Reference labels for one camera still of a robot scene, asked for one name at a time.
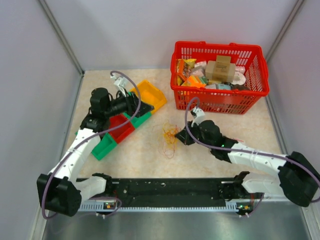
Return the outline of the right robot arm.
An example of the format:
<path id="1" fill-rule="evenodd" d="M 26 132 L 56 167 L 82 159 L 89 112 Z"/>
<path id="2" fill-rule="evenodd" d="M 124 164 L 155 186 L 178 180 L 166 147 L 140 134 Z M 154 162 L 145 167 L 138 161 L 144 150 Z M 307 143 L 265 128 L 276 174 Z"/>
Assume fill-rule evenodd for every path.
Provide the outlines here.
<path id="1" fill-rule="evenodd" d="M 200 124 L 189 121 L 175 138 L 187 146 L 198 143 L 208 147 L 218 160 L 246 165 L 267 174 L 239 174 L 238 182 L 233 185 L 233 192 L 239 198 L 250 193 L 265 193 L 285 196 L 300 207 L 316 202 L 314 196 L 320 188 L 320 174 L 300 152 L 285 155 L 255 150 L 223 135 L 212 120 Z"/>

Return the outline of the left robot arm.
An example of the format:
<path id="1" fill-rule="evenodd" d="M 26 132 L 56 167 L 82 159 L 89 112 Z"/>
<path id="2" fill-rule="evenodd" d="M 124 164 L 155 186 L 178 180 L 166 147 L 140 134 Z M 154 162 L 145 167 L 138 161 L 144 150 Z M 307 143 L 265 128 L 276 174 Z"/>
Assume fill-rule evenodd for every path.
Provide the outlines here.
<path id="1" fill-rule="evenodd" d="M 71 147 L 48 174 L 40 174 L 36 181 L 43 217 L 49 219 L 46 211 L 72 217 L 84 201 L 97 195 L 109 198 L 114 191 L 110 176 L 95 173 L 78 182 L 78 174 L 92 150 L 111 131 L 110 118 L 123 113 L 139 118 L 152 110 L 154 106 L 142 101 L 140 93 L 120 90 L 113 98 L 106 88 L 94 89 L 88 114 Z"/>

